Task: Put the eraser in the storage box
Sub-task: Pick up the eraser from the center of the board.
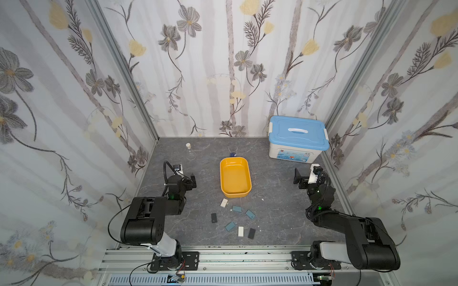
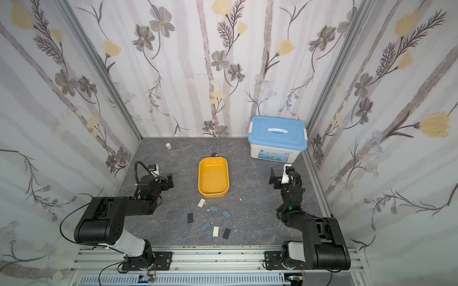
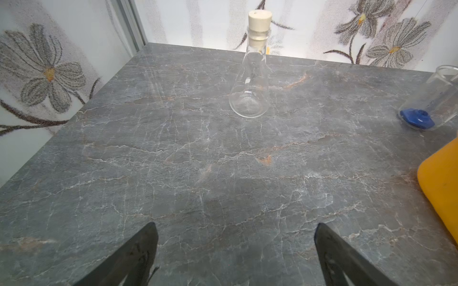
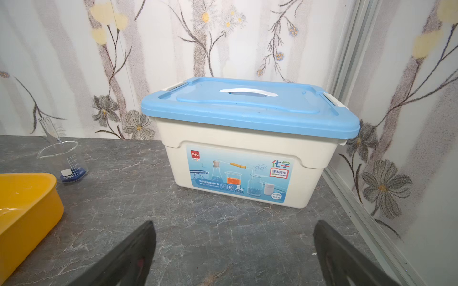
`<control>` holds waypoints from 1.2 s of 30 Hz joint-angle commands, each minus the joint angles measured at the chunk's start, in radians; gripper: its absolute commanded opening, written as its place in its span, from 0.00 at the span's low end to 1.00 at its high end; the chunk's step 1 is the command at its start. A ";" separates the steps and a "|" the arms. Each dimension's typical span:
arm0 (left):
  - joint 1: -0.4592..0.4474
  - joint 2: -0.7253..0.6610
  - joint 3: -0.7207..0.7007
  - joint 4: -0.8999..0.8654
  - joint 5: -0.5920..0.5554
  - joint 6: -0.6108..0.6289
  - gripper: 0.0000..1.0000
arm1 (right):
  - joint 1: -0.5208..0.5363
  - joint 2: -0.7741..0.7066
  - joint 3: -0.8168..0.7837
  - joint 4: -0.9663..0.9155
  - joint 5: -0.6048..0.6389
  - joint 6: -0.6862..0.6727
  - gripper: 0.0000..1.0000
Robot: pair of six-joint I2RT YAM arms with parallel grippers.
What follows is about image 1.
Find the black eraser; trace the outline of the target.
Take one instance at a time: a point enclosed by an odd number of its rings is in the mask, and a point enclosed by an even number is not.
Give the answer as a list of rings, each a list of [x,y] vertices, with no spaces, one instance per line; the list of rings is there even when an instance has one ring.
[[[212,213],[211,214],[211,222],[213,224],[216,224],[218,222],[218,219],[217,219],[217,214],[216,213]]]
[[[248,238],[251,240],[254,239],[255,233],[256,233],[256,229],[251,228],[248,233]]]

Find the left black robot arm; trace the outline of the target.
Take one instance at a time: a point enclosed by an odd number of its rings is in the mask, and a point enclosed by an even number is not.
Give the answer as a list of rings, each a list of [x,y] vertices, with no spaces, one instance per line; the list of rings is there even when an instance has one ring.
[[[158,197],[135,197],[122,223],[119,238],[111,234],[111,222],[107,225],[110,238],[123,245],[145,247],[153,252],[147,264],[150,273],[185,270],[185,256],[181,244],[165,232],[165,218],[181,215],[186,202],[186,193],[197,187],[194,174],[185,175],[181,164],[163,162],[164,190]]]

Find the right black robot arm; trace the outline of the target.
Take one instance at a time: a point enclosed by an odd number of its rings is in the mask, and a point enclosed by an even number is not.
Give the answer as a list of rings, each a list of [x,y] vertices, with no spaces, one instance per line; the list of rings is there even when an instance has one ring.
[[[379,218],[364,218],[332,208],[336,189],[329,175],[319,164],[311,166],[310,174],[302,176],[295,169],[293,184],[305,189],[310,205],[306,218],[315,226],[339,232],[343,243],[314,241],[303,260],[313,269],[333,268],[341,263],[358,270],[391,272],[401,266],[397,245]]]

